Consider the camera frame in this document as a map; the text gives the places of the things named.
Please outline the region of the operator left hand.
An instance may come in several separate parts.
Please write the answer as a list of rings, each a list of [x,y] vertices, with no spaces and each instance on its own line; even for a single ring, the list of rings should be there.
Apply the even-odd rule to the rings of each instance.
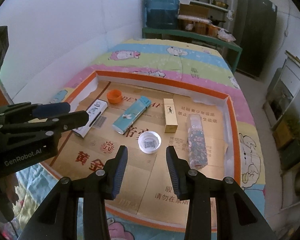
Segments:
[[[13,207],[19,201],[15,188],[19,186],[15,173],[0,178],[0,221],[11,222],[14,219]]]

